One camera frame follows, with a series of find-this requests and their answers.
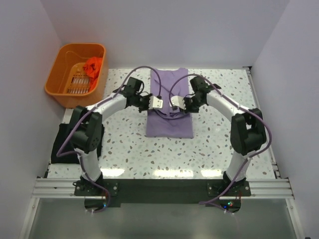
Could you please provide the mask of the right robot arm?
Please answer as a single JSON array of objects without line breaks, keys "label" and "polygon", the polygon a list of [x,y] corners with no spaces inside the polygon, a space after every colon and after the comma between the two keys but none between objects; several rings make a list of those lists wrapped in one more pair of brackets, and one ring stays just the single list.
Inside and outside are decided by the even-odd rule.
[{"label": "right robot arm", "polygon": [[246,172],[251,159],[266,151],[272,142],[269,127],[263,120],[260,109],[250,109],[222,93],[221,88],[201,75],[191,74],[192,97],[182,98],[180,110],[184,113],[198,113],[203,105],[213,107],[230,123],[230,143],[234,149],[230,164],[223,173],[221,192],[212,199],[223,195],[232,196],[246,181]]}]

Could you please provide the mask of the purple t shirt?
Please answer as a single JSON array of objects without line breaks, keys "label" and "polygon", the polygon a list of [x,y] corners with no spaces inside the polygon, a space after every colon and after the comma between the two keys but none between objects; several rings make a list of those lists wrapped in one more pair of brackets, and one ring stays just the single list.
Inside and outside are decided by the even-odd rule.
[{"label": "purple t shirt", "polygon": [[161,91],[163,108],[148,111],[146,137],[193,138],[192,117],[190,114],[172,110],[169,105],[169,91],[180,77],[188,74],[186,68],[173,71],[157,69],[161,78],[159,83],[156,73],[151,72],[151,93]]}]

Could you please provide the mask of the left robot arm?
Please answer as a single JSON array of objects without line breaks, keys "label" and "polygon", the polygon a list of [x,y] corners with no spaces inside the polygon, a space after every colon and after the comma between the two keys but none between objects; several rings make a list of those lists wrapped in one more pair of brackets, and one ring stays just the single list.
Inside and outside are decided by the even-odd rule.
[{"label": "left robot arm", "polygon": [[108,98],[87,107],[77,106],[73,110],[67,139],[74,147],[82,171],[80,180],[73,183],[75,196],[110,197],[97,154],[103,138],[103,121],[128,107],[136,107],[139,112],[153,109],[153,103],[160,98],[150,93],[143,94],[140,90],[143,86],[143,81],[130,77]]}]

